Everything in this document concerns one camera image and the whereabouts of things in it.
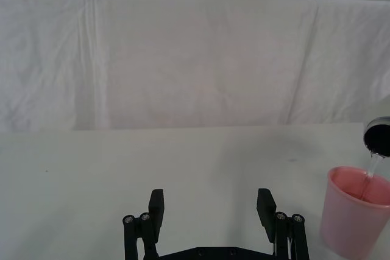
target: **white cloth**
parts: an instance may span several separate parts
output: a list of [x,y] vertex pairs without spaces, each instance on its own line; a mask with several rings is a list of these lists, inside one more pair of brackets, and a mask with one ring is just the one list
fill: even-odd
[[0,0],[0,131],[358,122],[390,4]]

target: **white backdrop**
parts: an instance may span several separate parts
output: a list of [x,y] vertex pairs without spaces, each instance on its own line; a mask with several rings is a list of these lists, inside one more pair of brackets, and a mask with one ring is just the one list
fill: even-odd
[[359,122],[390,4],[0,0],[0,131]]

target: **black mount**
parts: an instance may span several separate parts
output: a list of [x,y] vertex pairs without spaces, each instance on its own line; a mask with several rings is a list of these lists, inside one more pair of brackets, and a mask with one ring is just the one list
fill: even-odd
[[309,260],[303,216],[277,213],[268,189],[258,190],[257,212],[269,241],[274,244],[273,255],[237,247],[199,247],[159,256],[155,244],[163,222],[164,195],[162,189],[153,190],[148,213],[137,218],[125,216],[122,220],[125,260],[138,260],[138,238],[144,243],[144,260]]

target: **water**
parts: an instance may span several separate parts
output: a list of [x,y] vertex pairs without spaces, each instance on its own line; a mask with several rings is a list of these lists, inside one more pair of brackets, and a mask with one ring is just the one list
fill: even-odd
[[376,168],[378,167],[378,165],[384,160],[384,157],[383,156],[380,156],[380,155],[377,155],[377,154],[374,154],[372,153],[371,154],[371,161],[370,161],[370,166],[366,172],[366,177],[364,178],[364,181],[363,181],[363,184],[362,184],[362,188],[361,188],[361,192],[360,192],[360,195],[359,196],[354,196],[360,200],[363,200],[363,201],[368,201],[366,197],[366,192],[368,190],[368,186],[370,185],[370,182],[372,180],[372,178],[374,177],[374,173],[375,173],[375,170]]

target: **table surface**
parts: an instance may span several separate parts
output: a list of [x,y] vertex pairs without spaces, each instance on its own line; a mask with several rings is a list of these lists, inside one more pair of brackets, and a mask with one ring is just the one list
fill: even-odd
[[[367,166],[362,133],[322,124],[1,134],[0,259],[124,259],[122,218],[147,211],[155,188],[165,192],[160,255],[271,253],[255,209],[268,188],[277,210],[306,218],[312,260],[341,259],[318,235],[326,174]],[[386,227],[371,259],[388,259],[389,236]]]

